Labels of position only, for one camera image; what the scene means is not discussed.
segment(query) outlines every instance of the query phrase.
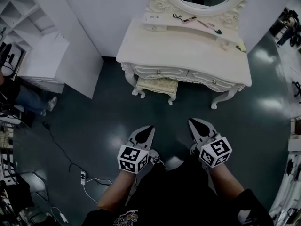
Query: white box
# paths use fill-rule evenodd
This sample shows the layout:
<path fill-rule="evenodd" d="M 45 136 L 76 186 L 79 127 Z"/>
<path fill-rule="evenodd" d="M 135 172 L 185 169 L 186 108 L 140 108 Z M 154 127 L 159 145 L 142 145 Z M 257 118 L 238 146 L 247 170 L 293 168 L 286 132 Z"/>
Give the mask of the white box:
<path fill-rule="evenodd" d="M 215 166 L 226 162 L 231 153 L 232 148 L 226 137 L 223 137 L 210 144 L 202 146 L 199 157 L 209 167 L 214 168 Z"/>
<path fill-rule="evenodd" d="M 117 159 L 121 170 L 138 174 L 148 163 L 149 152 L 140 148 L 122 145 Z"/>

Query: sneaker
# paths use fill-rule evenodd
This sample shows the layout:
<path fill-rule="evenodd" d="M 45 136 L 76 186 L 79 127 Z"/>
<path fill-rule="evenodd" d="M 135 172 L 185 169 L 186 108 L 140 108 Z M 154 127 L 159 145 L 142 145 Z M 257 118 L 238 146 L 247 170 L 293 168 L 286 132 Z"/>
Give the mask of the sneaker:
<path fill-rule="evenodd" d="M 46 116 L 46 110 L 43 110 L 41 113 L 40 113 L 41 116 Z"/>
<path fill-rule="evenodd" d="M 53 97 L 51 100 L 48 101 L 49 111 L 52 111 L 57 103 L 57 97 Z"/>
<path fill-rule="evenodd" d="M 159 153 L 157 153 L 157 151 L 155 151 L 155 150 L 150 150 L 150 156 L 149 156 L 149 158 L 150 158 L 151 163 L 152 163 L 154 166 L 155 166 L 155 164 L 157 164 L 157 163 L 162 163 L 163 166 L 164 166 L 164 163 L 161 161 L 160 156 L 159 156 Z"/>
<path fill-rule="evenodd" d="M 200 153 L 201 153 L 201 152 L 197 149 L 197 144 L 194 143 L 194 144 L 191 146 L 191 148 L 190 148 L 190 156 L 196 155 L 196 156 L 199 157 L 199 154 L 200 154 Z"/>

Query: printed shirt graphic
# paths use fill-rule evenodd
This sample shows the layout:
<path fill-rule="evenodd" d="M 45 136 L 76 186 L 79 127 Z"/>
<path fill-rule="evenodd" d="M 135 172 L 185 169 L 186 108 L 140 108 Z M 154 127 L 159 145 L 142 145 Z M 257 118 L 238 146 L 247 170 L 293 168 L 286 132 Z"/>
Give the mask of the printed shirt graphic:
<path fill-rule="evenodd" d="M 138 220 L 138 211 L 131 210 L 115 219 L 114 226 L 134 226 Z"/>

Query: power strip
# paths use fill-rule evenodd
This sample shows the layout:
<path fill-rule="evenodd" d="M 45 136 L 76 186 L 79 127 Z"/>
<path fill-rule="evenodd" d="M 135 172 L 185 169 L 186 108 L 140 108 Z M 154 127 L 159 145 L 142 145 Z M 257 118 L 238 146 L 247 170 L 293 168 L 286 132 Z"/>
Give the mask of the power strip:
<path fill-rule="evenodd" d="M 80 184 L 85 185 L 87 179 L 87 173 L 85 171 L 80 172 Z"/>

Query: blue jeans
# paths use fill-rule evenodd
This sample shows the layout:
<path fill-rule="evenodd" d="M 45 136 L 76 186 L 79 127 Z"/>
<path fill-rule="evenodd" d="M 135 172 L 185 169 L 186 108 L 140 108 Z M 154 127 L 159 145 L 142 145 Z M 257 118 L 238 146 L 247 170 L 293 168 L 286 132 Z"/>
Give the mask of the blue jeans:
<path fill-rule="evenodd" d="M 49 109 L 48 102 L 42 101 L 37 93 L 22 85 L 20 86 L 20 93 L 16 99 L 16 105 L 21 105 L 25 110 L 35 112 L 36 114 L 40 114 Z"/>

